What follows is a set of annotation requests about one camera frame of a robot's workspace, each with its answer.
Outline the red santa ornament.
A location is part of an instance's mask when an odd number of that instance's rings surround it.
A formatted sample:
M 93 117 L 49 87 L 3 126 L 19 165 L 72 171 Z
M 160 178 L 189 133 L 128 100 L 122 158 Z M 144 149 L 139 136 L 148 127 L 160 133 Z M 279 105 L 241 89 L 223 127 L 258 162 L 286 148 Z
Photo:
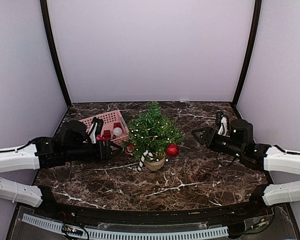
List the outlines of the red santa ornament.
M 130 144 L 125 148 L 125 154 L 127 157 L 132 157 L 134 153 L 135 153 L 135 146 L 133 144 Z

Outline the pink plastic basket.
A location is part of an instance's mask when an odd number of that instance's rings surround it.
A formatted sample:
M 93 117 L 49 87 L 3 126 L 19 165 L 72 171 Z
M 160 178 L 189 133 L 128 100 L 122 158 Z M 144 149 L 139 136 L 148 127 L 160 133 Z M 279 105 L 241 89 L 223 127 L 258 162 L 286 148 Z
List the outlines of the pink plastic basket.
M 86 125 L 87 132 L 92 125 L 94 117 L 103 120 L 102 131 L 98 135 L 98 139 L 101 138 L 101 140 L 111 140 L 113 143 L 119 146 L 122 145 L 122 142 L 127 142 L 129 140 L 130 131 L 119 110 L 113 110 L 79 120 Z M 114 134 L 115 128 L 120 128 L 122 130 L 122 134 L 120 136 L 116 136 Z

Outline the red white candy cane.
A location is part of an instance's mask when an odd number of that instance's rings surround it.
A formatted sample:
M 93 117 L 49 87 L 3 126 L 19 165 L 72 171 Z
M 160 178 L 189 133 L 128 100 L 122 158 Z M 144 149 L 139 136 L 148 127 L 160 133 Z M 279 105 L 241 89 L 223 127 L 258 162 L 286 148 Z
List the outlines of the red white candy cane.
M 140 158 L 140 161 L 139 161 L 139 164 L 138 164 L 138 167 L 137 167 L 137 171 L 138 172 L 141 172 L 144 164 L 145 164 L 145 160 L 146 160 L 146 157 L 149 157 L 150 160 L 153 160 L 154 159 L 154 156 L 151 152 L 149 152 L 148 150 L 146 150 L 142 155 L 141 155 L 141 158 Z

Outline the red ball ornament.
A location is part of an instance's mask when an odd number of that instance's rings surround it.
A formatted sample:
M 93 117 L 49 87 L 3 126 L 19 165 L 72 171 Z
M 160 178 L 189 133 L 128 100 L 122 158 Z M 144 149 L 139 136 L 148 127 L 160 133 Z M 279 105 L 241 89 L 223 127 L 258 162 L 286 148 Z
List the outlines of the red ball ornament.
M 174 158 L 180 152 L 179 146 L 175 143 L 170 143 L 166 146 L 165 153 L 168 157 Z

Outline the small green christmas tree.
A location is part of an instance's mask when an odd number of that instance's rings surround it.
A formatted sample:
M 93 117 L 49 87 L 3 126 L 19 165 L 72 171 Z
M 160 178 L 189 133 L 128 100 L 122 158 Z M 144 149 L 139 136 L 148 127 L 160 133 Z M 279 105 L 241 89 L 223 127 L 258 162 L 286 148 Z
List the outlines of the small green christmas tree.
M 179 130 L 176 121 L 162 114 L 158 102 L 148 104 L 148 109 L 139 117 L 132 119 L 129 124 L 128 146 L 135 146 L 134 157 L 140 161 L 142 154 L 149 151 L 153 160 L 166 154 L 168 144 L 178 146 L 185 140 L 184 134 Z

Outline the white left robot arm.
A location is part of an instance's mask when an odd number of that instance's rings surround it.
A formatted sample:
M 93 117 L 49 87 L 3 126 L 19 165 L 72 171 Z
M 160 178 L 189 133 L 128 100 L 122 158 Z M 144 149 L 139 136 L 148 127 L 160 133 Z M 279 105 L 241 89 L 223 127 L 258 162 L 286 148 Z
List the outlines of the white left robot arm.
M 41 208 L 50 218 L 57 218 L 60 206 L 50 187 L 26 185 L 1 177 L 3 173 L 42 170 L 77 161 L 110 160 L 122 147 L 109 139 L 98 139 L 103 120 L 94 118 L 92 126 L 70 120 L 52 137 L 36 137 L 26 144 L 0 149 L 0 199 Z

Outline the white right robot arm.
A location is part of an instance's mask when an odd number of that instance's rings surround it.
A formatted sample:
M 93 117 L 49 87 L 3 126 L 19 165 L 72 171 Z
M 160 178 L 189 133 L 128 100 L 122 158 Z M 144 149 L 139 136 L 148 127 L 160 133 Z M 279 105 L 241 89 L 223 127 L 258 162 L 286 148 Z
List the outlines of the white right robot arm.
M 244 119 L 234 119 L 230 123 L 222 120 L 219 129 L 204 127 L 191 132 L 202 146 L 217 154 L 232 156 L 246 168 L 300 176 L 300 151 L 256 143 L 253 133 L 253 125 Z M 256 217 L 265 206 L 292 202 L 300 202 L 300 180 L 282 184 L 262 184 L 251 194 L 249 202 L 245 205 L 245 213 Z

